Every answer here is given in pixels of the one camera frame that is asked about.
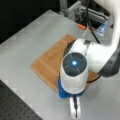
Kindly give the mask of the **gripper finger with orange tip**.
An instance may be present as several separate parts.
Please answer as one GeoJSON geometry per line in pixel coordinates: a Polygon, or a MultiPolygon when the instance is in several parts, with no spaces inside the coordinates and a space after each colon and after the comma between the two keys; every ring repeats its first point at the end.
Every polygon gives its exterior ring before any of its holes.
{"type": "Polygon", "coordinates": [[[81,102],[80,97],[77,97],[77,117],[81,117],[81,102]]]}
{"type": "Polygon", "coordinates": [[[69,104],[70,104],[70,112],[71,112],[71,117],[75,117],[75,108],[74,108],[74,100],[73,97],[69,98],[69,104]]]}

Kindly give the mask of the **white gripper body blue mount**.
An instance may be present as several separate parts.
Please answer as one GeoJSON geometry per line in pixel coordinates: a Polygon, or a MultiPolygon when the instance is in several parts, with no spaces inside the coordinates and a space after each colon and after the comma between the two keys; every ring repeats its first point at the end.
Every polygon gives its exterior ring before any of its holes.
{"type": "Polygon", "coordinates": [[[81,96],[86,87],[86,79],[58,79],[59,96],[63,99],[74,96],[81,96]]]}

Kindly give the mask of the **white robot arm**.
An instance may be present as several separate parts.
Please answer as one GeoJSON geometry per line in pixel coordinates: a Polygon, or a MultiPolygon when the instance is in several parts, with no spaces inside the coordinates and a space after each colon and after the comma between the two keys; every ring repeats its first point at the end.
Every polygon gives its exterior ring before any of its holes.
{"type": "Polygon", "coordinates": [[[111,77],[120,69],[120,0],[94,1],[110,13],[114,27],[109,45],[78,38],[64,52],[58,89],[61,98],[69,99],[72,119],[81,118],[80,97],[85,92],[88,72],[111,77]]]}

